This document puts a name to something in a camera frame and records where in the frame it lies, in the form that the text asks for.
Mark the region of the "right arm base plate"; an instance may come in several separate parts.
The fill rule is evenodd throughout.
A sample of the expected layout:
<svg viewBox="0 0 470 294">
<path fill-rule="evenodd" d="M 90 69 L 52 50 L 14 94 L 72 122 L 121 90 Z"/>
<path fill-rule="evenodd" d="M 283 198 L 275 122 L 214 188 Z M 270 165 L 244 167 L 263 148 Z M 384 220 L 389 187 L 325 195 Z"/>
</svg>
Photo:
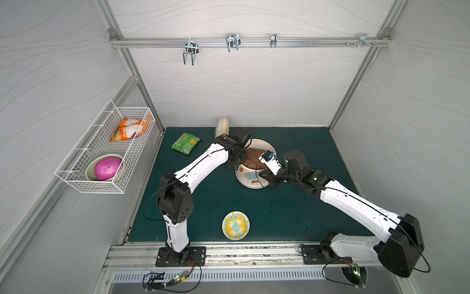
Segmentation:
<svg viewBox="0 0 470 294">
<path fill-rule="evenodd" d="M 305 265 L 326 264 L 331 260 L 329 251 L 321 245 L 300 244 L 298 251 Z"/>
</svg>

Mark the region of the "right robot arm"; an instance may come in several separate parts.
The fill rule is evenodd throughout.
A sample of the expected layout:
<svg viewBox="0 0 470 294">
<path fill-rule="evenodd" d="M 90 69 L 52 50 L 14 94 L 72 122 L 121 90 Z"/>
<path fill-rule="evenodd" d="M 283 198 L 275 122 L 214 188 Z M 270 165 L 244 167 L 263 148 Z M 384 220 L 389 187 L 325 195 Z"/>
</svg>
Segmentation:
<svg viewBox="0 0 470 294">
<path fill-rule="evenodd" d="M 424 244 L 419 221 L 410 214 L 400 216 L 369 202 L 321 170 L 312 170 L 303 153 L 292 150 L 284 163 L 271 151 L 259 160 L 267 166 L 261 177 L 273 188 L 281 184 L 298 186 L 308 195 L 319 198 L 347 214 L 372 236 L 351 236 L 331 232 L 319 245 L 318 254 L 326 262 L 341 258 L 374 261 L 401 278 L 410 277 L 423 257 Z"/>
</svg>

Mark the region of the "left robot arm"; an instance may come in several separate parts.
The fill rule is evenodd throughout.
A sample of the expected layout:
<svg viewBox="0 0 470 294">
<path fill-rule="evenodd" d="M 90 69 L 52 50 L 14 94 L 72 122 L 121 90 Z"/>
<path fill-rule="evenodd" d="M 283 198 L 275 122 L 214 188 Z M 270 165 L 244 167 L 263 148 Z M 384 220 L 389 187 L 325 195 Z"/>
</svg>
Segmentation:
<svg viewBox="0 0 470 294">
<path fill-rule="evenodd" d="M 160 178 L 157 206 L 166 225 L 165 250 L 181 262 L 188 259 L 190 240 L 187 219 L 194 204 L 192 194 L 199 184 L 219 166 L 236 169 L 248 159 L 246 147 L 252 135 L 239 127 L 233 134 L 220 134 L 193 162 Z"/>
</svg>

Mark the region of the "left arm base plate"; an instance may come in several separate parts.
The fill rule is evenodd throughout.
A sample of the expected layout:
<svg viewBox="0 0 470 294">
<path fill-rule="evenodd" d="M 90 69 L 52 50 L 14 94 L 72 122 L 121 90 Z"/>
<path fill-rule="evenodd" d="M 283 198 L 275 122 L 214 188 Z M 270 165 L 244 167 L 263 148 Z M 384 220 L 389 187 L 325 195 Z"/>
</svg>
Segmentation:
<svg viewBox="0 0 470 294">
<path fill-rule="evenodd" d="M 162 267 L 189 267 L 190 262 L 195 262 L 201 267 L 206 263 L 206 247 L 190 246 L 181 252 L 174 251 L 171 247 L 165 246 L 159 249 L 155 266 Z"/>
</svg>

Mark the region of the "white ceramic pot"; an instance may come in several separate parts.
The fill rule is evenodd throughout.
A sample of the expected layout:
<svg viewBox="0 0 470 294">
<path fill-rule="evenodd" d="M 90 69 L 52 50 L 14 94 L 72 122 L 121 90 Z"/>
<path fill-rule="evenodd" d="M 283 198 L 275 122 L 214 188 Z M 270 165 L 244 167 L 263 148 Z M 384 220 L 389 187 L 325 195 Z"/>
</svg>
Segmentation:
<svg viewBox="0 0 470 294">
<path fill-rule="evenodd" d="M 261 139 L 252 139 L 252 141 L 248 143 L 247 148 L 260 148 L 270 150 L 274 154 L 277 154 L 276 150 L 270 143 Z M 268 168 L 264 170 L 248 169 L 242 164 L 236 169 L 236 178 L 245 187 L 250 189 L 262 189 L 269 186 L 268 180 L 265 180 L 259 175 L 260 172 L 265 170 L 269 171 Z"/>
</svg>

